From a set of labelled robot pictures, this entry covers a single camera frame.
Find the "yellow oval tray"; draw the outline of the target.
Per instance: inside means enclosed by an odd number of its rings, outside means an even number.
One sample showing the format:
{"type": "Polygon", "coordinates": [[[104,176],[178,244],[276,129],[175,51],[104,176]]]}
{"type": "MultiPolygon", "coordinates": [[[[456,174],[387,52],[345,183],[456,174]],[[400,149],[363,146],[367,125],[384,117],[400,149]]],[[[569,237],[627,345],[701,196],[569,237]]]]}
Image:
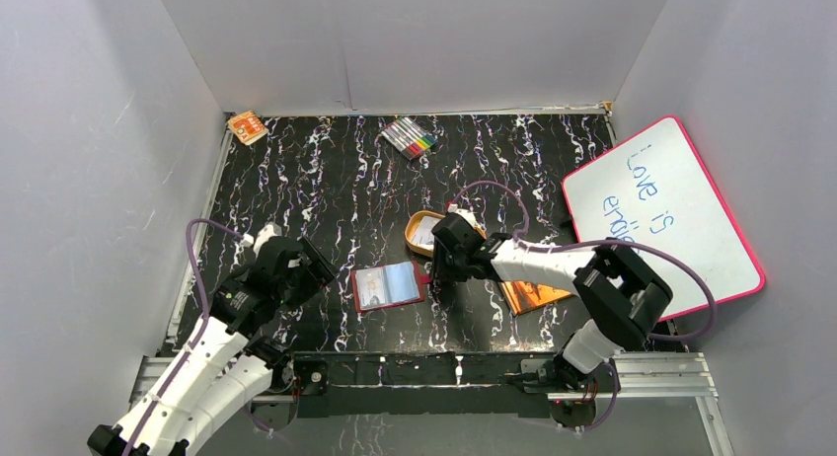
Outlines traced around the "yellow oval tray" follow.
{"type": "Polygon", "coordinates": [[[473,252],[488,238],[475,214],[457,204],[451,204],[445,212],[414,213],[404,235],[412,252],[428,258],[435,252],[451,255],[473,252]]]}

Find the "red leather card holder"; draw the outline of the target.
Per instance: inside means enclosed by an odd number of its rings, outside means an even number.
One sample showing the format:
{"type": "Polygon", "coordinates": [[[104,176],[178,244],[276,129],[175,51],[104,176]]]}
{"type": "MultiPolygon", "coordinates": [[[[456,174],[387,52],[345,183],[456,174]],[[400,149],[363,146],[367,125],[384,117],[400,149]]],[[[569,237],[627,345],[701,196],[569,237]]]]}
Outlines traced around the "red leather card holder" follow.
{"type": "Polygon", "coordinates": [[[385,307],[361,311],[358,306],[355,274],[362,269],[354,270],[351,275],[352,291],[354,295],[355,310],[358,313],[367,313],[375,310],[382,310],[394,307],[410,305],[422,302],[428,292],[431,283],[430,276],[422,266],[415,262],[402,262],[398,264],[376,266],[383,267],[388,286],[389,304],[385,307]]]}

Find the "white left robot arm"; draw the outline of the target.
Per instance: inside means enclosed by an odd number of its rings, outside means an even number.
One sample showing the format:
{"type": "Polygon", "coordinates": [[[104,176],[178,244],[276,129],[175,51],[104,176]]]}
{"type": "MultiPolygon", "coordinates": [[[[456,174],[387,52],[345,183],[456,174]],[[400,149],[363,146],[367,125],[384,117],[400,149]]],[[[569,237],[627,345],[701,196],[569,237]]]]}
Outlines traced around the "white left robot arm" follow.
{"type": "Polygon", "coordinates": [[[256,395],[290,388],[290,352],[260,329],[281,306],[298,307],[319,293],[336,271],[307,237],[282,237],[269,227],[254,252],[219,282],[207,316],[152,387],[118,422],[93,430],[92,454],[190,455],[256,395]]]}

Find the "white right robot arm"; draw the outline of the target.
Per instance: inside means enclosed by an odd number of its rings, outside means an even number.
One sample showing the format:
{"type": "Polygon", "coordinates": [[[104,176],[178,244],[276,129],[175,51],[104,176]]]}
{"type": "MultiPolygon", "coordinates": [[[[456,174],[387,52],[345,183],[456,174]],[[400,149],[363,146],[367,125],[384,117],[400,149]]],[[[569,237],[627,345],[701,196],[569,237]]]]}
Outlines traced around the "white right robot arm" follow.
{"type": "Polygon", "coordinates": [[[528,282],[581,300],[589,319],[555,358],[557,380],[570,391],[582,390],[619,352],[641,348],[673,298],[670,286],[620,241],[539,251],[509,234],[484,237],[462,212],[446,214],[431,234],[437,281],[528,282]]]}

